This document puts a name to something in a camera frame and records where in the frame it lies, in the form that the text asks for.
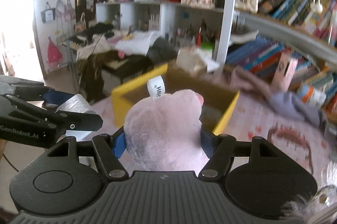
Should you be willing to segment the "yellow cardboard box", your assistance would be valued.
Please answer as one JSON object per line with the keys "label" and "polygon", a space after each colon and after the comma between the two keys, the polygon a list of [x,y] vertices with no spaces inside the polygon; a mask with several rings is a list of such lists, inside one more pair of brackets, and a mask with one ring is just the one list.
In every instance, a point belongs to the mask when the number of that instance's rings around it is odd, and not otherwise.
{"label": "yellow cardboard box", "polygon": [[239,92],[216,86],[191,76],[174,63],[163,64],[138,76],[111,92],[114,122],[124,124],[129,110],[141,100],[145,104],[163,102],[174,116],[190,112],[198,116],[202,127],[215,135],[223,134],[234,112]]}

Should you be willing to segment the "orange blue white box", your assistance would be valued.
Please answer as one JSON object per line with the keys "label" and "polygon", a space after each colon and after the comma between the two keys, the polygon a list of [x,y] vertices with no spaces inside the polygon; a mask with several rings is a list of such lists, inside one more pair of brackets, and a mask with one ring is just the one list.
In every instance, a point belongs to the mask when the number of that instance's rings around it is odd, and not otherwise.
{"label": "orange blue white box", "polygon": [[297,96],[303,103],[312,107],[322,107],[327,97],[325,92],[321,92],[320,90],[306,84],[300,85]]}

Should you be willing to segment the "white cloth pile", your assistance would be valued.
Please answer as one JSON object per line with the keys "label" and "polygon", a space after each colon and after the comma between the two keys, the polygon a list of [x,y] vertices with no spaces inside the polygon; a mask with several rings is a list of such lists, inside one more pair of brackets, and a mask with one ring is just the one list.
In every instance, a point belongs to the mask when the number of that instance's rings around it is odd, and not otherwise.
{"label": "white cloth pile", "polygon": [[92,44],[81,47],[77,50],[76,60],[84,60],[87,59],[90,55],[97,55],[110,51],[123,52],[127,56],[146,56],[148,50],[160,37],[160,31],[135,31],[132,33],[132,38],[128,40],[115,40],[114,37],[110,37],[107,39],[104,34],[94,35]]}

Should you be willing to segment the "pink tall carton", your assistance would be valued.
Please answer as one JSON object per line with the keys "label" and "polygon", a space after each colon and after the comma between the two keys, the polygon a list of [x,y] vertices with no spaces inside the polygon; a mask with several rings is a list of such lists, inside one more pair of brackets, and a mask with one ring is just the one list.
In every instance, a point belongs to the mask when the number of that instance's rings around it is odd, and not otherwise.
{"label": "pink tall carton", "polygon": [[290,53],[283,52],[275,71],[271,86],[275,90],[287,92],[295,74],[298,60]]}

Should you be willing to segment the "purple grey towel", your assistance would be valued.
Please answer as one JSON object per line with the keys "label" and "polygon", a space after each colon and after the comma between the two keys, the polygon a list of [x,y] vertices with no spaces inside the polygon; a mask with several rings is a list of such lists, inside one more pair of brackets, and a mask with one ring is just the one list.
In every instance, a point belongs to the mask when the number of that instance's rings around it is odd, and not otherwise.
{"label": "purple grey towel", "polygon": [[205,80],[225,89],[239,90],[257,95],[277,114],[296,121],[306,121],[325,131],[328,119],[323,110],[305,104],[295,93],[282,92],[258,78],[255,74],[235,67],[231,72],[205,75]]}

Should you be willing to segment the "pink plush toy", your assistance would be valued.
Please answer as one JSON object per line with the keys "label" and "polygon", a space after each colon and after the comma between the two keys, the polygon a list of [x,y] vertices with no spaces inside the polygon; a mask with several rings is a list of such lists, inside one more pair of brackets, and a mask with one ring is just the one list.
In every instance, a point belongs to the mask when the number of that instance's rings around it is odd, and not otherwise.
{"label": "pink plush toy", "polygon": [[198,116],[174,116],[163,102],[139,101],[124,120],[126,150],[136,170],[152,172],[194,171],[207,162],[201,147]]}

